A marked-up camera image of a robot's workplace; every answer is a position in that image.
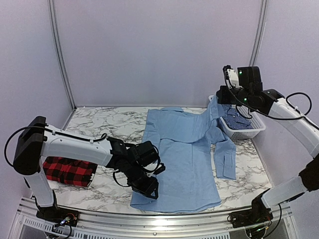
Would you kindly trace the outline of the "light blue long sleeve shirt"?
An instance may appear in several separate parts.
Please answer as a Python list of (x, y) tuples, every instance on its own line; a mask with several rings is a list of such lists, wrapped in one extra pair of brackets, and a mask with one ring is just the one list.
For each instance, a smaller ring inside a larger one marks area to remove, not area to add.
[(223, 106), (214, 97), (201, 114), (180, 107), (148, 111), (143, 141), (159, 150), (166, 169), (159, 196), (133, 193), (131, 207), (160, 213), (200, 212), (221, 204), (215, 178), (236, 178), (236, 146), (218, 127)]

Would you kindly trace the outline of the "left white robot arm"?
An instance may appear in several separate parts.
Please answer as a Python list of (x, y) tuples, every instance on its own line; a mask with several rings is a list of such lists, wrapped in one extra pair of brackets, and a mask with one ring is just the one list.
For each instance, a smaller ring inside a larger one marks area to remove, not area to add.
[(41, 159), (62, 157), (95, 163), (123, 173), (127, 186), (147, 198), (157, 199), (159, 183), (156, 174), (165, 169), (159, 151), (150, 141), (125, 143), (103, 134), (100, 138), (67, 133), (37, 116), (28, 126), (15, 132), (19, 135), (13, 168), (23, 175), (37, 205), (51, 221), (63, 217), (56, 196), (48, 184)]

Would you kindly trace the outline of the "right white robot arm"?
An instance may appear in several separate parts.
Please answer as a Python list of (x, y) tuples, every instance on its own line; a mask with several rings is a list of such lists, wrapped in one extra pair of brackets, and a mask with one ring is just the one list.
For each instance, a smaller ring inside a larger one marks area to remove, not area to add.
[(278, 133), (267, 142), (268, 149), (276, 150), (279, 156), (291, 156), (301, 150), (308, 153), (310, 162), (297, 176), (261, 193), (252, 201), (247, 219), (259, 222), (282, 202), (294, 200), (301, 195), (319, 189), (319, 127), (305, 113), (297, 109), (287, 96), (275, 89), (264, 89), (260, 69), (257, 66), (239, 67), (230, 65), (222, 69), (224, 83), (217, 91), (220, 104), (246, 107), (278, 123), (277, 129), (285, 129), (288, 141)]

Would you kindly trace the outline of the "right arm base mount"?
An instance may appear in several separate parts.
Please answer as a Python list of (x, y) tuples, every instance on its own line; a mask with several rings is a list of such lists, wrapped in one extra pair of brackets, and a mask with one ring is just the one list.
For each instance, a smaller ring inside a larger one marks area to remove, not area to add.
[(264, 214), (254, 214), (252, 209), (231, 212), (227, 217), (227, 221), (232, 224), (233, 228), (270, 222), (272, 219), (272, 211), (267, 210)]

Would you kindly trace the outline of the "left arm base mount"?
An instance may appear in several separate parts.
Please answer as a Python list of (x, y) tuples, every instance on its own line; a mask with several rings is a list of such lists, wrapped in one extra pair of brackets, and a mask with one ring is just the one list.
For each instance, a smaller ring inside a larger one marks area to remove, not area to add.
[(66, 208), (40, 208), (36, 213), (36, 217), (59, 226), (68, 225), (75, 227), (78, 223), (79, 212)]

